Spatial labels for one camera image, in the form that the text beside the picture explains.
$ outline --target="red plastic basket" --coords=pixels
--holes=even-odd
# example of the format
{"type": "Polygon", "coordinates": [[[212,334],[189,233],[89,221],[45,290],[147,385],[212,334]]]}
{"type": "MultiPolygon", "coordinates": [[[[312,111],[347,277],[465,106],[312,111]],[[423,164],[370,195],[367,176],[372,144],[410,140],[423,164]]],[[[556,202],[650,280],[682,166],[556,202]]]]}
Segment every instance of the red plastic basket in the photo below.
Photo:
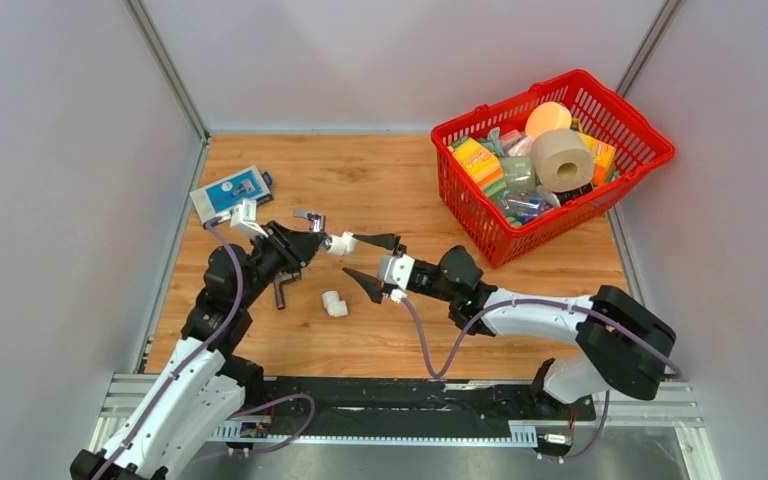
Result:
{"type": "Polygon", "coordinates": [[[440,198],[494,268],[605,213],[644,176],[675,155],[675,147],[643,115],[584,70],[535,83],[528,91],[493,106],[476,107],[435,127],[431,140],[437,147],[440,198]],[[522,227],[512,227],[447,147],[464,135],[484,137],[501,122],[525,125],[534,107],[548,101],[562,103],[581,120],[588,135],[617,147],[614,163],[620,176],[522,227]]]}

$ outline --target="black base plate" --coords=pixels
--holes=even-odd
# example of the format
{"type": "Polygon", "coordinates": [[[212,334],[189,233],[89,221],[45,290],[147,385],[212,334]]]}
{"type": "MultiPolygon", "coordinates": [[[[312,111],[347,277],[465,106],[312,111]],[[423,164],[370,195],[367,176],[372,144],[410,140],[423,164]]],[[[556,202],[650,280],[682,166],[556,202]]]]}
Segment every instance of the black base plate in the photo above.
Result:
{"type": "MultiPolygon", "coordinates": [[[[316,400],[316,416],[306,435],[372,437],[509,437],[509,420],[569,420],[569,408],[546,412],[534,405],[527,383],[482,383],[457,389],[469,380],[341,377],[267,377],[272,398],[307,393],[316,400]]],[[[592,401],[572,405],[578,420],[596,418],[592,401]]],[[[304,401],[276,407],[272,434],[289,435],[304,422],[304,401]]]]}

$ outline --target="white wall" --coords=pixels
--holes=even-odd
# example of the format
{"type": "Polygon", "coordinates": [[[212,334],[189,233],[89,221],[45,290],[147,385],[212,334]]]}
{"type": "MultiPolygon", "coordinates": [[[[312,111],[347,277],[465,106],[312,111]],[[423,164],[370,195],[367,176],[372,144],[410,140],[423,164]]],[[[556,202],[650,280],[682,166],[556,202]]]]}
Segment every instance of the white wall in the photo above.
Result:
{"type": "Polygon", "coordinates": [[[0,478],[68,477],[196,155],[122,2],[0,2],[0,478]]]}
{"type": "Polygon", "coordinates": [[[615,87],[662,0],[146,0],[213,130],[427,131],[574,68],[615,87]]]}
{"type": "Polygon", "coordinates": [[[768,4],[686,2],[630,100],[678,149],[622,202],[723,478],[768,478],[768,4]]]}

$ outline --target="wooden floor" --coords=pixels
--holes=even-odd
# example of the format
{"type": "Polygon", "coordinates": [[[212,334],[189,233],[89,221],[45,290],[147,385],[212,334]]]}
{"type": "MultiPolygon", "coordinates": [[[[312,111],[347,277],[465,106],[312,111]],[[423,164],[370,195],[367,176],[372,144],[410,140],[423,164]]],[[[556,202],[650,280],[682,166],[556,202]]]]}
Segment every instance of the wooden floor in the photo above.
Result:
{"type": "MultiPolygon", "coordinates": [[[[484,280],[537,295],[584,295],[601,284],[625,288],[605,218],[597,218],[544,246],[491,270],[437,194],[436,155],[428,136],[219,136],[213,139],[201,184],[250,165],[274,178],[275,200],[258,209],[258,221],[290,228],[302,207],[327,216],[331,233],[396,232],[410,254],[437,263],[458,244],[485,271],[484,280]]],[[[220,230],[249,249],[248,241],[220,230]]],[[[180,329],[202,288],[202,274],[216,240],[192,212],[157,327],[146,371],[168,361],[180,329]]],[[[320,253],[300,282],[285,286],[287,308],[275,308],[271,291],[250,310],[254,324],[236,353],[262,365],[267,375],[426,377],[416,328],[403,305],[376,305],[346,274],[352,266],[374,274],[382,250],[360,245],[349,257],[320,253]],[[329,317],[321,295],[337,290],[349,314],[329,317]]],[[[458,329],[442,302],[413,295],[435,368],[442,366],[458,329]]],[[[448,378],[530,379],[551,356],[568,357],[572,346],[532,337],[467,337],[448,378]]]]}

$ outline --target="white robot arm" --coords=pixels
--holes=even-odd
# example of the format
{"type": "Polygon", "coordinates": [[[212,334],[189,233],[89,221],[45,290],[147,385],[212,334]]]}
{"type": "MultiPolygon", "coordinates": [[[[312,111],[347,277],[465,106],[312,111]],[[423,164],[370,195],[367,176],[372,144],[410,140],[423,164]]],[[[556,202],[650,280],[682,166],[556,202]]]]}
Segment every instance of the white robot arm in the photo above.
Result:
{"type": "Polygon", "coordinates": [[[250,406],[260,404],[263,369],[233,355],[252,323],[248,307],[272,284],[277,306],[283,308],[281,283],[299,278],[320,249],[348,255],[356,244],[351,233],[326,233],[324,215],[296,214],[308,220],[308,231],[277,222],[257,224],[253,202],[235,206],[207,226],[216,233],[216,223],[230,221],[232,229],[249,238],[252,251],[227,243],[213,251],[205,288],[163,372],[100,452],[78,454],[70,469],[73,480],[174,480],[210,433],[246,400],[250,406]]]}
{"type": "Polygon", "coordinates": [[[398,235],[355,238],[390,250],[376,276],[343,268],[373,302],[385,296],[404,302],[409,292],[417,293],[447,302],[449,318],[469,334],[533,335],[578,345],[578,356],[549,359],[534,376],[532,389],[555,408],[610,389],[651,400],[672,364],[673,330],[616,287],[572,298],[524,295],[481,281],[484,272],[462,246],[431,264],[410,257],[398,235]]]}

